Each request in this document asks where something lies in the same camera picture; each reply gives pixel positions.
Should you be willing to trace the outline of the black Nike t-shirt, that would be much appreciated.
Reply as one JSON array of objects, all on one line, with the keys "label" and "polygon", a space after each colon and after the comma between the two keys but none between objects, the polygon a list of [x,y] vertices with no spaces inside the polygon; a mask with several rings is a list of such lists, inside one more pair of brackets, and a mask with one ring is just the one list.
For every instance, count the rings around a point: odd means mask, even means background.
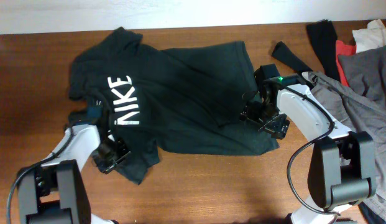
[{"label": "black Nike t-shirt", "polygon": [[278,142],[240,115],[257,89],[243,41],[158,50],[123,28],[77,56],[69,97],[108,111],[109,163],[135,184],[180,154],[259,156]]}]

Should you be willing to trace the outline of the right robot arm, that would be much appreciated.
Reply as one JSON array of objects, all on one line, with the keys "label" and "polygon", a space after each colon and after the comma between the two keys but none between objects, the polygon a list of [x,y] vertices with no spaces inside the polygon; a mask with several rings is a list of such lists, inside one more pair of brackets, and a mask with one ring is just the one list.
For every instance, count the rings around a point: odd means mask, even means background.
[{"label": "right robot arm", "polygon": [[[256,75],[257,89],[243,97],[249,102],[241,118],[259,131],[283,139],[294,122],[307,142],[287,165],[287,180],[301,207],[287,215],[287,223],[337,223],[341,212],[375,195],[375,156],[372,137],[355,133],[338,121],[311,93],[300,75]],[[297,193],[291,169],[303,150],[313,146],[307,184],[310,196]]]}]

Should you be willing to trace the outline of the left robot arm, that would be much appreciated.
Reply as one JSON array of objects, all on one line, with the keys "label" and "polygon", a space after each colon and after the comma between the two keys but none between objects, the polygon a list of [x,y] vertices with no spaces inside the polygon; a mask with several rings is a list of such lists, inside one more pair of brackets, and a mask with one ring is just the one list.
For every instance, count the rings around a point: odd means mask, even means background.
[{"label": "left robot arm", "polygon": [[81,176],[90,156],[95,156],[99,171],[108,174],[129,154],[110,136],[110,117],[102,105],[72,112],[55,149],[17,173],[7,200],[17,194],[21,223],[111,223],[92,213]]}]

